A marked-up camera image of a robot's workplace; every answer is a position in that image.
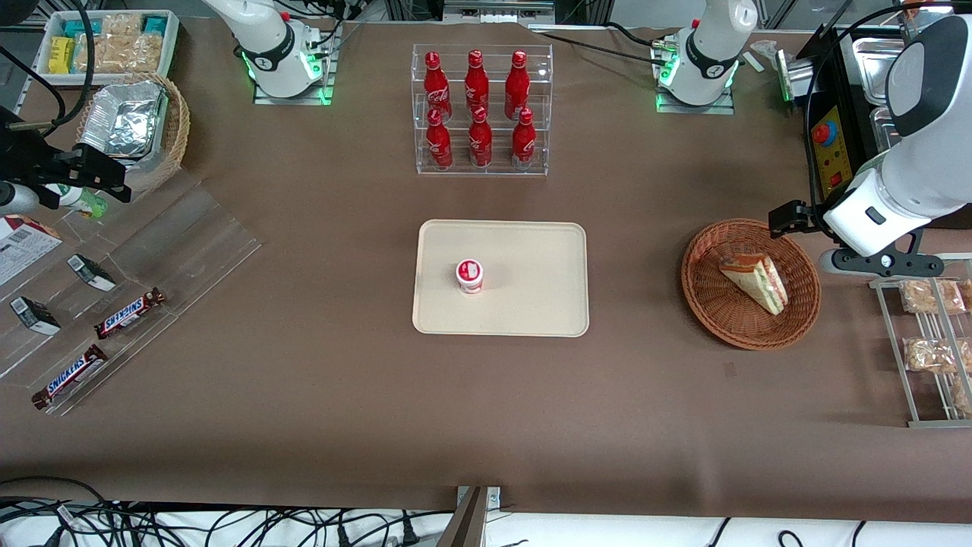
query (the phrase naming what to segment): sandwich slice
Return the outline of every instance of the sandwich slice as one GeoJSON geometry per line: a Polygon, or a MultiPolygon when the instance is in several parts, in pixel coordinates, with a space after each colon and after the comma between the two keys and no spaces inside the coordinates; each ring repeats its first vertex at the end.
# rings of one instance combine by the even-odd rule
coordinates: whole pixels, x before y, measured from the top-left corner
{"type": "Polygon", "coordinates": [[[722,261],[719,271],[773,315],[789,303],[773,259],[765,254],[733,255],[722,261]]]}

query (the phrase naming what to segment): red emergency stop button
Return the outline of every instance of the red emergency stop button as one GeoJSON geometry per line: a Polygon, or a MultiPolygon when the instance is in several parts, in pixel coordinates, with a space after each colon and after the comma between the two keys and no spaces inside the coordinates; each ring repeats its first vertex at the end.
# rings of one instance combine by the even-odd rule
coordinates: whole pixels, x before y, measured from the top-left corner
{"type": "Polygon", "coordinates": [[[822,126],[817,126],[814,128],[815,143],[823,144],[824,142],[827,142],[827,139],[829,138],[830,138],[830,128],[827,126],[827,124],[824,124],[822,126]]]}

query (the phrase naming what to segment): white robotic arm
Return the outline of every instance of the white robotic arm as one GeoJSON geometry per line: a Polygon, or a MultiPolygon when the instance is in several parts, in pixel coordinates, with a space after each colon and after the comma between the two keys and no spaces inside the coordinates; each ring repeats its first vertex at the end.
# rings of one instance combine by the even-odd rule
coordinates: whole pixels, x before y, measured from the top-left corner
{"type": "Polygon", "coordinates": [[[229,26],[254,80],[267,94],[290,97],[324,75],[320,30],[285,20],[273,0],[203,0],[229,26]]]}
{"type": "Polygon", "coordinates": [[[661,85],[686,104],[715,102],[731,83],[739,67],[736,57],[758,19],[752,0],[708,0],[698,27],[676,34],[677,62],[661,85]]]}
{"type": "Polygon", "coordinates": [[[931,24],[894,61],[888,108],[902,140],[823,214],[863,257],[972,201],[972,16],[931,24]]]}

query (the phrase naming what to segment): red aluminum bottle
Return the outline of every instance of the red aluminum bottle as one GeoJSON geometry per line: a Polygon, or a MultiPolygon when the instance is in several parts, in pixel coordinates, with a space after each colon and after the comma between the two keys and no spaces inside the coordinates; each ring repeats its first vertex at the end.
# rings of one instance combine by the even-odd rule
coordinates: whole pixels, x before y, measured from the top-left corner
{"type": "Polygon", "coordinates": [[[519,119],[520,110],[527,106],[530,97],[530,75],[527,74],[527,54],[520,50],[513,52],[513,67],[506,76],[506,106],[503,112],[514,122],[519,119]]]}
{"type": "Polygon", "coordinates": [[[449,79],[442,72],[442,63],[436,52],[426,54],[426,97],[429,108],[437,110],[442,115],[442,121],[448,122],[452,118],[452,103],[449,102],[449,79]]]}
{"type": "Polygon", "coordinates": [[[469,127],[469,161],[477,167],[485,167],[493,160],[493,128],[486,122],[486,109],[477,108],[472,113],[469,127]]]}
{"type": "Polygon", "coordinates": [[[429,141],[429,153],[432,155],[433,167],[444,171],[452,166],[452,141],[449,139],[449,129],[442,124],[442,115],[438,110],[429,111],[429,129],[426,130],[426,140],[429,141]]]}
{"type": "Polygon", "coordinates": [[[466,73],[466,105],[470,112],[485,108],[489,115],[489,77],[483,69],[483,53],[480,50],[469,52],[469,71],[466,73]]]}
{"type": "Polygon", "coordinates": [[[520,123],[513,128],[513,168],[525,171],[534,161],[534,141],[537,140],[537,130],[534,129],[534,112],[530,108],[520,111],[520,123]]]}

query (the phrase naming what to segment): clear acrylic bottle rack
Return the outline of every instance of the clear acrylic bottle rack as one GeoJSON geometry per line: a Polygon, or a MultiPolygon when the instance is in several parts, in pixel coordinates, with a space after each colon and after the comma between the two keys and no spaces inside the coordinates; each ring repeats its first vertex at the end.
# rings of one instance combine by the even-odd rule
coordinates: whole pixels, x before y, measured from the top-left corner
{"type": "Polygon", "coordinates": [[[0,285],[0,383],[23,387],[22,404],[30,405],[33,393],[92,344],[108,356],[44,409],[55,416],[67,414],[260,247],[184,170],[131,203],[109,201],[97,220],[66,209],[36,213],[30,216],[54,228],[61,244],[0,285]],[[98,263],[115,288],[103,292],[83,282],[67,265],[75,253],[98,263]],[[97,339],[95,324],[153,287],[165,296],[164,304],[108,339],[97,339]],[[60,331],[45,336],[24,327],[10,307],[21,296],[44,304],[60,331]]]}
{"type": "Polygon", "coordinates": [[[516,175],[545,176],[550,159],[550,115],[553,104],[553,47],[552,46],[478,46],[451,44],[416,44],[412,48],[412,119],[415,126],[415,168],[422,174],[453,176],[468,175],[516,175]],[[469,160],[469,126],[472,115],[466,106],[466,72],[469,69],[469,52],[483,53],[483,67],[489,76],[490,108],[488,122],[493,128],[493,161],[485,167],[476,167],[469,160]],[[527,54],[527,73],[530,74],[530,98],[528,105],[534,111],[534,128],[537,130],[534,161],[526,171],[513,168],[512,134],[516,122],[503,113],[506,75],[509,74],[513,52],[527,54]],[[452,118],[445,124],[452,141],[453,164],[446,170],[438,170],[426,140],[429,127],[429,102],[425,94],[425,55],[436,52],[442,63],[442,71],[449,80],[449,97],[452,101],[452,118]]]}

